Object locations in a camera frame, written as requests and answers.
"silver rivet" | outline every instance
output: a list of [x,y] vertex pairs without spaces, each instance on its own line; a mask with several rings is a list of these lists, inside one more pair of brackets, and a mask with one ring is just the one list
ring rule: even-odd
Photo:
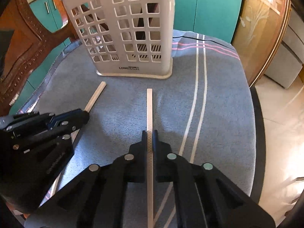
[[176,154],[173,154],[173,153],[170,153],[170,154],[167,155],[167,158],[171,159],[171,160],[176,159],[176,157],[177,157]]
[[63,138],[64,140],[68,140],[68,139],[71,138],[71,136],[70,136],[70,135],[64,135],[64,136],[62,136],[62,138]]
[[90,171],[97,171],[98,168],[99,168],[99,166],[98,166],[97,164],[91,164],[91,165],[89,166],[89,170],[90,170]]
[[125,155],[125,160],[132,160],[132,159],[134,159],[134,155],[132,155],[132,154]]
[[204,167],[204,169],[206,169],[206,170],[212,170],[213,165],[210,164],[210,163],[204,163],[204,164],[203,164],[203,167]]

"blue cloth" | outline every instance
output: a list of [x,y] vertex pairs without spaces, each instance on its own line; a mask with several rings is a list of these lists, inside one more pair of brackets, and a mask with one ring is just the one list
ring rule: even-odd
[[[203,39],[203,35],[194,32],[174,31],[174,37],[180,38],[172,41],[173,74],[167,80],[99,77],[83,46],[62,61],[35,110],[59,114],[84,109],[100,82],[106,81],[107,86],[82,129],[60,188],[90,164],[110,164],[141,140],[141,131],[146,129],[147,88],[153,89],[154,129],[161,141],[169,143],[173,152],[179,152],[194,100],[197,36]],[[211,162],[249,195],[255,167],[255,124],[249,87],[232,45],[208,36],[205,40],[215,42],[198,44],[197,98],[183,156],[190,160],[198,133],[194,163]],[[168,183],[154,185],[154,214],[167,187]],[[123,226],[146,227],[145,184],[128,184],[125,205]],[[155,227],[164,226],[173,208],[172,191]],[[169,227],[177,227],[175,218]]]

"plastic basket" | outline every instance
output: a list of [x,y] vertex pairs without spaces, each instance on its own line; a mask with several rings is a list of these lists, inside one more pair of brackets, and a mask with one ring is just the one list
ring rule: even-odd
[[171,76],[174,0],[62,1],[99,75]]

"white floor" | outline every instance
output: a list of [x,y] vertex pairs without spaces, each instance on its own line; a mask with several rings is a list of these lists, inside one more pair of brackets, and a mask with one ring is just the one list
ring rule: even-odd
[[259,205],[278,225],[292,200],[304,189],[304,85],[299,77],[284,89],[263,76],[255,85],[261,103],[265,136],[266,167]]

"cabinet handle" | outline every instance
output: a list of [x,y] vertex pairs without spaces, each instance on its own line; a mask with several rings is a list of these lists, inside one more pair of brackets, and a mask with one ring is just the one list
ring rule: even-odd
[[47,14],[49,14],[49,13],[50,13],[50,11],[49,11],[49,7],[48,7],[48,3],[47,3],[47,2],[45,2],[44,4],[45,4],[45,7],[47,8],[47,11],[48,11],[48,13],[47,13]]
[[55,4],[54,0],[52,0],[52,1],[53,1],[54,9],[56,10],[57,9],[56,4]]

